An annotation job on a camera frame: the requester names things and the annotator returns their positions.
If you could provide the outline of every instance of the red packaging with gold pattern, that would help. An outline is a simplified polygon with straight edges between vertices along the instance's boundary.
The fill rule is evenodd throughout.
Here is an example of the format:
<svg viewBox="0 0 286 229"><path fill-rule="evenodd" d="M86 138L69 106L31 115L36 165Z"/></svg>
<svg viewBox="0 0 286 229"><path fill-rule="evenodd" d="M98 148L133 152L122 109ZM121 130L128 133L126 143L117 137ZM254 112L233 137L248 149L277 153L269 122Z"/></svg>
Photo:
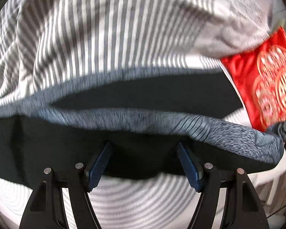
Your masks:
<svg viewBox="0 0 286 229"><path fill-rule="evenodd" d="M286 33L280 28L253 51L221 59L246 106L253 128L286 121Z"/></svg>

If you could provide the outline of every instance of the blue gripper pad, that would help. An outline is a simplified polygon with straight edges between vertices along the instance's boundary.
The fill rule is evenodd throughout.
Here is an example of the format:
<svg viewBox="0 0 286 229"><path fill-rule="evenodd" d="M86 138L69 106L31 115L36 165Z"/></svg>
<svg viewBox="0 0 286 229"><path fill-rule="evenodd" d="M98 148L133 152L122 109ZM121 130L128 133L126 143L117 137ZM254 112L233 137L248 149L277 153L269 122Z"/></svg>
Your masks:
<svg viewBox="0 0 286 229"><path fill-rule="evenodd" d="M92 163L92 168L89 171L89 182L88 188L91 191L92 189L98 186L101 176L106 168L108 160L112 153L112 146L110 143L107 143L99 155L95 158L94 163Z"/></svg>
<svg viewBox="0 0 286 229"><path fill-rule="evenodd" d="M178 143L177 154L190 186L199 192L201 189L199 180L202 178L202 167L198 163L193 163L193 159L190 157L189 152L181 143Z"/></svg>

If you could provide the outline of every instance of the silver screw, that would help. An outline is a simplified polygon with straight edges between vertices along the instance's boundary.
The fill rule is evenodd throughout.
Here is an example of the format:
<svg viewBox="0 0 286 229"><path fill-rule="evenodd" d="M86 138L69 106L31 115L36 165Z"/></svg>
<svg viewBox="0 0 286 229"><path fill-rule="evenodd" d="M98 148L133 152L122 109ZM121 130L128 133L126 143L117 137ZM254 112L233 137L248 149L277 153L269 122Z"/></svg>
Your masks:
<svg viewBox="0 0 286 229"><path fill-rule="evenodd" d="M45 168L43 172L45 174L49 174L51 172L51 168Z"/></svg>
<svg viewBox="0 0 286 229"><path fill-rule="evenodd" d="M206 167L207 169L212 169L213 165L211 163L205 163L204 167Z"/></svg>
<svg viewBox="0 0 286 229"><path fill-rule="evenodd" d="M83 163L77 163L76 165L75 165L75 168L77 168L77 169L81 169L81 168L83 168L84 167L84 164Z"/></svg>
<svg viewBox="0 0 286 229"><path fill-rule="evenodd" d="M238 168L237 173L242 175L245 173L245 171L242 168Z"/></svg>

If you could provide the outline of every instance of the striped fabric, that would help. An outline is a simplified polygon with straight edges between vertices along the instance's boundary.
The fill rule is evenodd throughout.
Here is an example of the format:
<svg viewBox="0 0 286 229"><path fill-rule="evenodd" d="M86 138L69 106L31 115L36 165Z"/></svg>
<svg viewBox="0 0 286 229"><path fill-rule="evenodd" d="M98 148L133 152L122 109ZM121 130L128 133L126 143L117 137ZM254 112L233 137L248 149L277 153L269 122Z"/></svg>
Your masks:
<svg viewBox="0 0 286 229"><path fill-rule="evenodd" d="M268 35L273 1L8 0L0 12L0 107L117 69L221 70L216 58ZM247 116L241 109L225 120L246 124ZM0 179L1 212L19 225L30 193ZM104 229L183 229L197 196L185 177L159 174L146 181L103 177L89 197ZM64 201L75 229L66 190Z"/></svg>

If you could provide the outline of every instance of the red package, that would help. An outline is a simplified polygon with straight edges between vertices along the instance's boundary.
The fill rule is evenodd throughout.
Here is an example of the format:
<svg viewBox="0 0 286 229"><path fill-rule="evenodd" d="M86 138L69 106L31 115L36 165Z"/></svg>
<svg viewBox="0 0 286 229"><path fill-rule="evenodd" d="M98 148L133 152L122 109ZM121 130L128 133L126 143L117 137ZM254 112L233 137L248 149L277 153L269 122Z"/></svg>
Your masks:
<svg viewBox="0 0 286 229"><path fill-rule="evenodd" d="M221 59L246 106L253 128L286 121L286 33L280 28L253 51Z"/></svg>

